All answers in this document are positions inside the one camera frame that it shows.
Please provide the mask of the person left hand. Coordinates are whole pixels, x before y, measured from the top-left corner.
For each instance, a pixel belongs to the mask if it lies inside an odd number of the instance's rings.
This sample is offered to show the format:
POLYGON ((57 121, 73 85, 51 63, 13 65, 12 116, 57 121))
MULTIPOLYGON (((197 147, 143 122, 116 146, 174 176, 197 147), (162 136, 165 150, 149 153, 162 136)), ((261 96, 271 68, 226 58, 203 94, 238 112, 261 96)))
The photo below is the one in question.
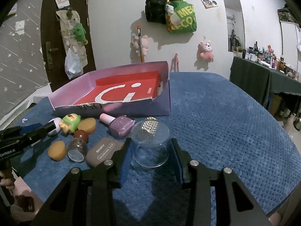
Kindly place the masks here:
POLYGON ((12 191, 15 188, 14 182, 15 178, 11 168, 1 171, 1 186, 12 191))

